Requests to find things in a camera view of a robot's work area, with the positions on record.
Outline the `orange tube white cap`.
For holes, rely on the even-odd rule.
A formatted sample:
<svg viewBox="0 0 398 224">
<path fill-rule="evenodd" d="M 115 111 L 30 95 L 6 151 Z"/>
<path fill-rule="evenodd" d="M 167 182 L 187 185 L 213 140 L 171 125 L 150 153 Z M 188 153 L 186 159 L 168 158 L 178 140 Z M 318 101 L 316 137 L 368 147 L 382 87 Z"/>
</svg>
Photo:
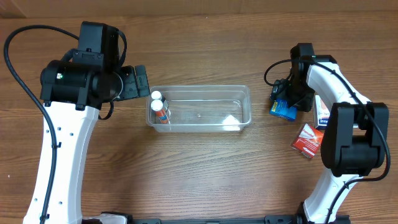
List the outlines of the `orange tube white cap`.
<svg viewBox="0 0 398 224">
<path fill-rule="evenodd" d="M 165 109 L 164 103 L 161 100 L 153 100 L 150 104 L 150 108 L 155 114 L 155 122 L 157 124 L 169 124 L 169 115 Z"/>
</svg>

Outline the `blue medicine box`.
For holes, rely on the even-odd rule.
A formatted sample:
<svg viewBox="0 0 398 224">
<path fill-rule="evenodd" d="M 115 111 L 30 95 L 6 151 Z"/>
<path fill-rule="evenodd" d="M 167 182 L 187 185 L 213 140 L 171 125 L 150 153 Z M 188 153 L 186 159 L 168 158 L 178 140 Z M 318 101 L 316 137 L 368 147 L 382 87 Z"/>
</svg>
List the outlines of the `blue medicine box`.
<svg viewBox="0 0 398 224">
<path fill-rule="evenodd" d="M 287 101 L 282 99 L 273 102 L 269 113 L 287 121 L 295 121 L 297 117 L 297 109 L 293 106 L 289 107 Z"/>
</svg>

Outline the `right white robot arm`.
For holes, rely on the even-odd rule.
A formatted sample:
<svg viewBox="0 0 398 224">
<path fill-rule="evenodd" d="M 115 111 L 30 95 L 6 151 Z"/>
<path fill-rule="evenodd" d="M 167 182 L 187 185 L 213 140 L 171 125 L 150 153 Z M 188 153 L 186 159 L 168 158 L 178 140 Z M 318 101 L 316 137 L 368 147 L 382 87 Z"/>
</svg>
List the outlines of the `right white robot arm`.
<svg viewBox="0 0 398 224">
<path fill-rule="evenodd" d="M 350 223 L 337 211 L 359 182 L 385 178 L 391 166 L 386 141 L 389 109 L 360 94 L 331 55 L 315 55 L 311 43 L 290 50 L 289 76 L 271 83 L 270 112 L 292 120 L 309 112 L 316 97 L 330 112 L 324 133 L 304 125 L 292 148 L 307 157 L 321 152 L 325 166 L 311 195 L 294 215 L 267 215 L 264 223 Z"/>
</svg>

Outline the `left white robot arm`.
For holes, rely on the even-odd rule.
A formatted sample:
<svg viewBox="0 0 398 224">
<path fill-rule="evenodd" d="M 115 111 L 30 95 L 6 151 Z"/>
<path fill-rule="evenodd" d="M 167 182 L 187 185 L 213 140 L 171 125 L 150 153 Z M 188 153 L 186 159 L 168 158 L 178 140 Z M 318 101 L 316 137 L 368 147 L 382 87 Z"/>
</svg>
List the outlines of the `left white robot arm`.
<svg viewBox="0 0 398 224">
<path fill-rule="evenodd" d="M 145 67 L 126 66 L 125 35 L 84 22 L 78 47 L 40 75 L 48 118 L 34 194 L 24 223 L 82 223 L 81 186 L 90 137 L 105 103 L 149 95 Z"/>
</svg>

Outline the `black bottle white cap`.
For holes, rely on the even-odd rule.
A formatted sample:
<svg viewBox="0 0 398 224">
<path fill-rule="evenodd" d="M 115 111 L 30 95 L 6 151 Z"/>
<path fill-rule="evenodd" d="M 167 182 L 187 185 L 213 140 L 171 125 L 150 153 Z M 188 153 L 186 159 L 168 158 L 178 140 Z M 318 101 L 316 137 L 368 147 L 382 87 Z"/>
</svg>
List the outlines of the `black bottle white cap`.
<svg viewBox="0 0 398 224">
<path fill-rule="evenodd" d="M 163 94 L 161 94 L 160 91 L 153 91 L 150 96 L 153 100 L 160 100 L 161 102 L 163 102 L 165 110 L 168 110 L 169 108 L 168 101 L 166 100 L 166 97 Z"/>
</svg>

